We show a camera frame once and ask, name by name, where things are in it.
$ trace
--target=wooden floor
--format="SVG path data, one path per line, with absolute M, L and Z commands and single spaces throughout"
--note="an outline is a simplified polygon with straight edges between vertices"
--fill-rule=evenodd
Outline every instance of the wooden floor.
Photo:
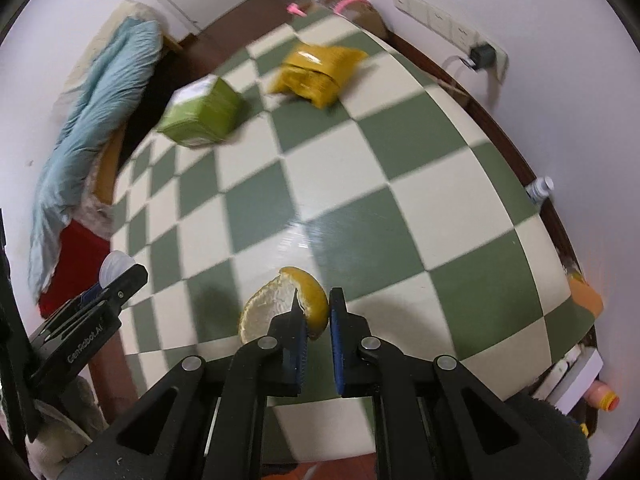
M 183 52 L 169 54 L 156 67 L 140 106 L 133 113 L 120 153 L 120 166 L 156 125 L 173 92 L 216 69 L 236 50 L 290 20 L 287 4 L 293 0 L 247 0 L 209 25 L 197 38 L 189 38 Z M 90 364 L 100 405 L 107 421 L 128 409 L 136 392 L 116 334 Z M 314 480 L 375 480 L 375 455 L 324 462 Z M 313 464 L 300 465 L 286 475 L 269 480 L 302 480 Z

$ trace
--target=light blue cloth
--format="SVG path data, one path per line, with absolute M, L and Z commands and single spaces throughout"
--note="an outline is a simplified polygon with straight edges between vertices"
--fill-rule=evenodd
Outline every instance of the light blue cloth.
M 35 303 L 56 269 L 60 233 L 80 203 L 92 163 L 140 103 L 161 49 L 158 22 L 127 18 L 87 73 L 36 188 L 28 269 Z

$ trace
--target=green box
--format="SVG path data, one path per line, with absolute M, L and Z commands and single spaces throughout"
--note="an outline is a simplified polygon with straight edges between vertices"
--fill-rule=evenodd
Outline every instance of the green box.
M 193 148 L 224 140 L 236 127 L 242 97 L 209 74 L 174 92 L 156 130 Z

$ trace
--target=black plug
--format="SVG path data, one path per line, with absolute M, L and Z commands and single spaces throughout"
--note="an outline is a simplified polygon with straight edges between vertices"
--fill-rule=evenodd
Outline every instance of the black plug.
M 462 62 L 471 70 L 487 70 L 495 65 L 495 49 L 488 43 L 478 43 L 471 47 L 469 59 L 461 58 Z

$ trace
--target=triangular cutout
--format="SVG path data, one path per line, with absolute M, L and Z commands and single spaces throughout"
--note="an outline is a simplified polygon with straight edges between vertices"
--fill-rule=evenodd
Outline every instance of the triangular cutout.
M 141 413 L 116 437 L 116 442 L 142 454 L 151 455 L 156 450 L 162 428 L 177 395 L 174 388 L 165 391 L 148 410 Z
M 462 398 L 476 428 L 482 449 L 487 455 L 498 453 L 518 443 L 516 431 L 471 388 L 462 390 Z

